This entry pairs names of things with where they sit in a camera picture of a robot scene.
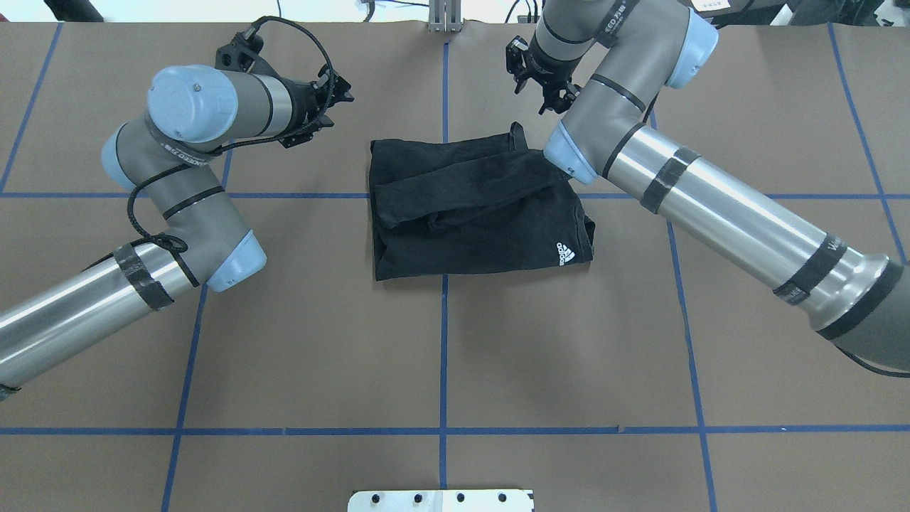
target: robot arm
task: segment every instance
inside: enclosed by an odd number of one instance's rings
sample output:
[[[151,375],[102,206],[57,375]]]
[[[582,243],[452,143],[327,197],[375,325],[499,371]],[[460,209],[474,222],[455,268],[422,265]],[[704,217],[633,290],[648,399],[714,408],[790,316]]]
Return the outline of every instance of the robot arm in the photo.
[[[595,42],[610,51],[582,94],[571,73]],[[716,30],[673,0],[550,0],[531,43],[506,47],[506,63],[516,93],[528,78],[541,84],[541,113],[568,110],[544,149],[550,162],[584,183],[603,176],[687,230],[848,355],[910,370],[904,265],[861,254],[640,122],[660,88],[684,86],[716,43]]]
[[[332,126],[325,111],[353,101],[327,64],[302,83],[258,55],[260,18],[217,52],[217,68],[168,67],[152,80],[147,110],[102,150],[107,174],[131,204],[144,189],[167,230],[120,246],[99,263],[7,312],[0,312],[0,400],[200,283],[223,292],[262,269],[266,255],[208,162],[228,148],[279,141],[286,148]],[[233,138],[254,138],[223,146]]]

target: black tape band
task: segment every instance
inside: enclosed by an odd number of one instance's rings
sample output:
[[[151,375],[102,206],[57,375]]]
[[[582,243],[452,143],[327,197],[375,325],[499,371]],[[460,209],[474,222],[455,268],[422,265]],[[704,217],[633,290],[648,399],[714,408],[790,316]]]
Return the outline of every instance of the black tape band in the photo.
[[[550,24],[547,23],[546,16],[542,15],[541,21],[543,21],[543,27],[547,29],[547,32],[549,32],[551,36],[553,36],[553,39],[556,39],[557,41],[559,41],[561,43],[565,43],[567,45],[583,45],[588,42],[588,41],[572,41],[571,39],[566,39],[565,37],[560,36],[559,34],[554,32],[552,28],[550,28]]]
[[[225,190],[220,185],[217,187],[212,187],[211,189],[208,189],[208,190],[203,190],[203,191],[199,192],[198,194],[196,194],[195,196],[193,196],[191,198],[186,198],[186,199],[180,201],[179,203],[175,204],[174,206],[168,208],[167,211],[165,211],[164,213],[161,214],[161,216],[164,217],[165,220],[168,220],[174,214],[176,214],[178,211],[181,211],[182,209],[186,208],[187,206],[196,204],[196,203],[200,202],[201,200],[207,198],[208,196],[214,196],[215,194],[218,194],[219,192],[223,192],[223,191],[225,191]]]
[[[812,289],[827,277],[847,252],[847,244],[831,233],[824,236],[822,244],[805,261],[800,270],[784,284],[774,289],[774,295],[795,306],[809,298]]]
[[[878,280],[872,285],[872,288],[860,297],[860,300],[850,308],[850,311],[844,313],[831,325],[816,332],[821,334],[825,340],[833,340],[838,336],[849,333],[850,330],[865,320],[865,317],[875,311],[875,308],[882,303],[888,293],[891,293],[891,290],[900,281],[902,273],[904,273],[904,265],[889,261],[885,266],[885,270],[882,271],[882,275],[878,276]]]
[[[670,193],[670,190],[676,186],[683,173],[692,165],[692,162],[700,157],[701,155],[685,146],[677,149],[673,156],[664,162],[661,170],[657,171],[657,175],[654,176],[648,188],[645,189],[642,200],[639,201],[642,206],[649,212],[656,214],[661,207],[661,203],[663,203],[667,194]]]
[[[616,0],[607,11],[607,15],[603,17],[594,39],[608,48],[615,45],[618,39],[616,33],[620,31],[625,20],[629,19],[629,15],[632,14],[632,10],[638,5],[638,2],[639,0]]]
[[[146,265],[139,259],[136,250],[130,244],[121,245],[114,250],[114,259],[126,280],[133,285],[136,293],[155,311],[161,311],[174,303],[160,282],[152,279]]]
[[[152,117],[146,112],[146,129],[148,133],[152,135],[152,138],[167,151],[168,153],[174,155],[175,157],[185,161],[191,166],[203,166],[206,165],[211,159],[217,155],[209,155],[201,151],[196,151],[191,147],[183,144],[179,140],[174,140],[171,137],[168,137],[167,134],[156,126],[155,121],[152,120]]]
[[[632,104],[635,105],[641,112],[644,112],[644,110],[647,108],[647,106],[644,104],[644,102],[641,101],[640,99],[638,99],[638,97],[635,96],[631,92],[631,90],[617,84],[616,82],[610,80],[609,78],[605,77],[604,75],[598,75],[597,73],[594,73],[593,75],[591,75],[591,80],[604,84],[605,86],[613,89],[614,91],[617,92],[617,94],[619,94],[620,96],[631,101]]]
[[[635,135],[635,132],[637,132],[638,130],[640,130],[642,128],[644,128],[644,123],[638,123],[635,126],[633,126],[631,130],[626,132],[625,135],[622,136],[622,138],[620,139],[620,143],[616,145],[616,148],[613,148],[613,153],[610,154],[610,157],[607,159],[606,165],[603,166],[603,171],[601,172],[601,176],[604,176],[606,178],[607,175],[610,174],[610,168],[613,167],[613,162],[616,161],[616,157],[618,157],[620,155],[620,151],[622,151],[622,149],[625,148],[626,143],[629,142],[629,139],[632,138],[633,135]]]
[[[0,384],[0,402],[3,402],[6,398],[13,396],[13,394],[21,390],[21,387],[11,387],[5,384]]]

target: electrical cable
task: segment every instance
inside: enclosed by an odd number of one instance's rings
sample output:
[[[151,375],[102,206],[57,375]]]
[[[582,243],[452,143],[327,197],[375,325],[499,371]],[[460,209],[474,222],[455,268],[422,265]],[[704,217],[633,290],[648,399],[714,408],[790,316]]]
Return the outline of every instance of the electrical cable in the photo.
[[[866,370],[872,372],[873,374],[884,375],[885,377],[897,377],[899,379],[910,379],[910,374],[906,374],[904,372],[889,372],[887,370],[882,370],[881,368],[876,368],[875,366],[872,366],[871,364],[867,363],[866,361],[863,361],[859,357],[856,357],[855,355],[847,352],[846,350],[842,349],[841,347],[837,347],[837,350],[843,352],[845,356],[849,357],[850,361],[853,361],[854,363],[859,364],[860,366],[864,367]]]
[[[748,11],[748,10],[749,10],[749,7],[751,7],[752,4],[754,4],[754,3],[755,3],[755,0],[749,0],[748,2],[745,3],[745,5],[743,6],[743,8],[740,9],[738,13],[736,13],[736,15],[733,17],[733,19],[731,19],[730,21],[728,21],[728,22],[726,22],[726,23],[717,24],[717,25],[714,26],[714,28],[716,28],[717,30],[720,30],[720,29],[724,28],[725,26],[732,25],[732,24],[736,23],[737,21],[740,20],[740,18],[743,17],[743,15],[745,14],[745,12]]]
[[[504,22],[502,22],[502,23],[509,23],[509,18],[511,18],[511,13],[512,13],[512,11],[515,10],[515,6],[518,5],[518,3],[519,3],[520,1],[521,1],[521,0],[515,0],[515,3],[512,4],[512,7],[509,8],[509,13],[506,15],[506,21],[504,21]]]
[[[859,13],[863,10],[863,5],[865,5],[865,0],[859,0],[858,3],[854,3],[856,10],[854,11],[854,19],[850,22],[850,25],[856,26],[856,20],[859,18]]]
[[[644,123],[648,122],[648,117],[650,117],[651,113],[654,111],[655,103],[657,103],[656,94],[654,95],[654,99],[651,100],[651,104],[648,106],[648,109],[644,111],[644,117],[642,118],[642,122],[644,122]]]
[[[158,233],[157,235],[153,235],[153,234],[149,233],[148,231],[146,231],[145,228],[143,228],[142,225],[139,224],[139,221],[136,219],[136,212],[134,211],[134,209],[136,207],[136,198],[139,197],[139,192],[141,192],[142,189],[144,189],[145,187],[148,187],[152,183],[155,183],[159,179],[167,178],[168,176],[170,176],[172,174],[177,174],[181,170],[185,170],[185,169],[189,169],[189,166],[187,164],[180,164],[180,165],[173,167],[171,169],[168,169],[164,172],[158,173],[155,176],[153,176],[149,179],[146,179],[142,183],[139,183],[138,185],[136,185],[133,188],[133,190],[129,193],[129,198],[126,200],[126,216],[129,218],[129,223],[132,224],[133,229],[136,230],[136,232],[139,233],[139,235],[142,237],[140,239],[129,242],[130,247],[136,247],[137,245],[142,245],[143,243],[154,243],[161,249],[164,249],[165,251],[168,251],[171,254],[175,255],[175,258],[180,252],[186,252],[187,249],[189,249],[189,246],[187,245],[187,243],[179,237],[176,237],[174,235],[168,235],[164,232]],[[98,263],[105,261],[108,258],[111,258],[113,256],[114,256],[114,253],[109,252],[107,254],[107,256],[104,256],[100,260],[95,261],[91,265],[88,265],[86,267],[86,270],[94,267]]]
[[[417,2],[405,2],[404,0],[379,0],[380,2],[391,2],[392,4],[416,5],[417,7],[429,7],[427,4],[418,4]]]
[[[369,4],[370,4],[369,15],[367,16],[367,19],[364,21],[369,21],[369,18],[373,16],[373,11],[375,11],[375,9],[376,9],[374,2],[370,2]],[[306,28],[304,28],[290,20],[287,20],[285,18],[280,18],[280,17],[275,17],[275,16],[262,16],[258,20],[254,21],[251,26],[255,27],[257,30],[259,30],[265,23],[267,23],[269,21],[277,21],[284,25],[292,26],[292,27],[296,28],[300,32],[303,32],[307,37],[309,37],[313,41],[313,43],[316,45],[316,48],[319,49],[319,52],[322,54],[322,57],[326,60],[326,69],[327,69],[327,73],[329,73],[329,89],[326,91],[326,102],[322,105],[322,107],[319,108],[319,111],[316,113],[315,116],[313,116],[312,119],[310,119],[302,127],[295,129],[294,131],[291,131],[291,132],[285,133],[285,134],[278,134],[274,137],[256,138],[256,139],[252,139],[252,140],[241,140],[241,141],[235,142],[233,144],[227,144],[226,146],[219,146],[219,147],[213,149],[209,153],[210,155],[218,156],[218,155],[221,155],[222,153],[224,153],[225,151],[227,151],[228,149],[240,148],[243,146],[252,146],[254,144],[264,144],[266,142],[275,142],[277,140],[281,140],[286,137],[293,137],[295,135],[299,135],[299,134],[307,131],[314,124],[316,124],[316,122],[319,121],[319,118],[324,116],[326,111],[329,110],[329,106],[331,105],[331,102],[332,102],[332,97],[335,94],[335,83],[337,81],[337,75],[335,74],[335,67],[332,66],[332,61],[329,58],[329,53],[326,52],[326,48],[319,42],[319,40],[316,38],[316,36],[313,36],[312,32],[308,31]]]
[[[369,12],[367,12],[367,17],[363,18],[363,23],[367,23],[373,18],[373,14],[376,13],[376,2],[369,2],[367,8]]]

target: folded cloth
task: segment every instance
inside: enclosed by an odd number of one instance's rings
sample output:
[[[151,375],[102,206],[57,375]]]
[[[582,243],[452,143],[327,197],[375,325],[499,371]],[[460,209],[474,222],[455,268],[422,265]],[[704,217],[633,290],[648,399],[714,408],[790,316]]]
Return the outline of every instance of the folded cloth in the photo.
[[[371,150],[376,281],[593,259],[594,222],[518,123],[450,144],[374,140]]]

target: white logo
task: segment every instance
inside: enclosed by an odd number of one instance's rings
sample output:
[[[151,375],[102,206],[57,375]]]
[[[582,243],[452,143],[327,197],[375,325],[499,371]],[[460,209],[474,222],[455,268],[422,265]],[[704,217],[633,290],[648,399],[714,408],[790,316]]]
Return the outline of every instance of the white logo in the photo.
[[[575,253],[565,245],[562,245],[562,243],[556,244],[556,251],[560,252],[560,266],[565,265],[575,257]]]

